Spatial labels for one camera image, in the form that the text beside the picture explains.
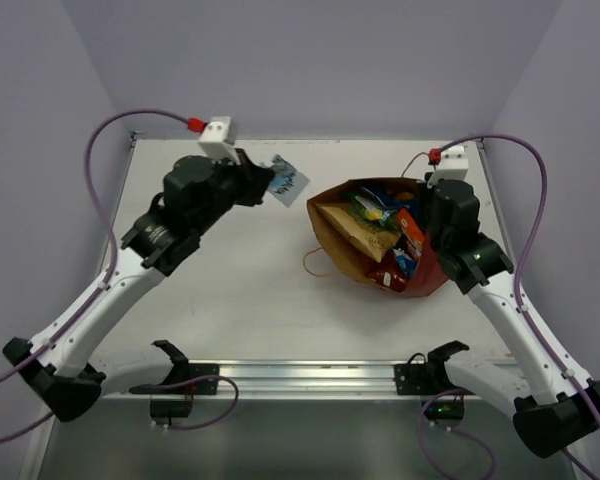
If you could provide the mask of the small silver blue snack packet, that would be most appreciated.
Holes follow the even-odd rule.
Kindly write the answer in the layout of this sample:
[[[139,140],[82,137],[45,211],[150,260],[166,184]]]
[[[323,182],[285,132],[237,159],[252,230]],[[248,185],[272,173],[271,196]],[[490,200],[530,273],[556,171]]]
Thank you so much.
[[[304,173],[279,154],[274,155],[268,163],[260,163],[260,166],[274,173],[267,192],[286,208],[299,199],[310,183]]]

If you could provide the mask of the red paper bag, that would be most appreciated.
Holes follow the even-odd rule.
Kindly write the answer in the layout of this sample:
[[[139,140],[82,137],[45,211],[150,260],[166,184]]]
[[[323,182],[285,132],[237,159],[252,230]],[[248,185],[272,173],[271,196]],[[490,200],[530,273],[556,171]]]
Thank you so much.
[[[352,205],[349,200],[344,198],[343,194],[349,190],[356,190],[367,184],[379,184],[410,191],[418,198],[419,206],[419,191],[421,186],[426,183],[421,180],[408,178],[404,175],[400,177],[350,179],[310,198],[306,203],[307,212],[313,232],[319,244],[319,249],[333,262],[335,265],[335,273],[337,275],[342,275],[363,285],[373,286],[377,289],[386,291],[393,291],[376,284],[366,277],[367,269],[377,262],[353,247],[327,222],[317,209],[318,204],[346,203]],[[408,210],[417,225],[418,206],[413,211]],[[447,277],[439,266],[438,260],[430,246],[430,242],[426,237],[424,229],[421,226],[419,227],[425,235],[425,242],[421,258],[417,261],[417,269],[412,278],[407,278],[409,283],[403,292],[393,291],[399,295],[411,298],[426,297],[439,289],[447,281]],[[401,237],[394,248],[403,249],[409,254],[406,238],[402,234],[400,227],[396,232],[399,232]],[[382,261],[385,258],[393,257],[391,252],[392,249],[386,252]]]

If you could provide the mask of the small blue white snack packet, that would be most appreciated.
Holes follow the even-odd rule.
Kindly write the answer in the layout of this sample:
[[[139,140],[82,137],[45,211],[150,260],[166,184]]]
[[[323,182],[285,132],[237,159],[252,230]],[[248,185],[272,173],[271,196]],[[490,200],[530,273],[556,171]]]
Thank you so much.
[[[407,278],[412,278],[417,269],[418,262],[403,249],[394,248],[391,252],[402,273]]]

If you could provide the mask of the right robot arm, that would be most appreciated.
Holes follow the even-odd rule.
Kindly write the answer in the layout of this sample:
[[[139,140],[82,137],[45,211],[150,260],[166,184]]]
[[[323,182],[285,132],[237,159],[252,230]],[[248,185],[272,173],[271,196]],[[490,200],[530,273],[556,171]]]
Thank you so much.
[[[560,344],[517,284],[509,257],[480,232],[472,186],[442,180],[430,188],[429,200],[427,234],[443,272],[489,320],[521,370],[514,375],[454,341],[429,353],[429,387],[478,395],[512,420],[540,458],[599,430],[600,380]]]

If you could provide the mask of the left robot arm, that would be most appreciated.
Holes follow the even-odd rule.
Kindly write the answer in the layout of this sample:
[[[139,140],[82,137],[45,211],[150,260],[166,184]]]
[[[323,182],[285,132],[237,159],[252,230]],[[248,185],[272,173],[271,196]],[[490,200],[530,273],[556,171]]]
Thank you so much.
[[[202,236],[234,206],[263,201],[272,168],[203,156],[179,159],[162,190],[111,252],[111,264],[58,319],[31,339],[15,337],[3,348],[20,375],[62,422],[86,413],[106,394],[136,387],[173,393],[189,379],[186,356],[157,340],[136,365],[115,367],[93,353],[131,307],[170,276],[200,247]]]

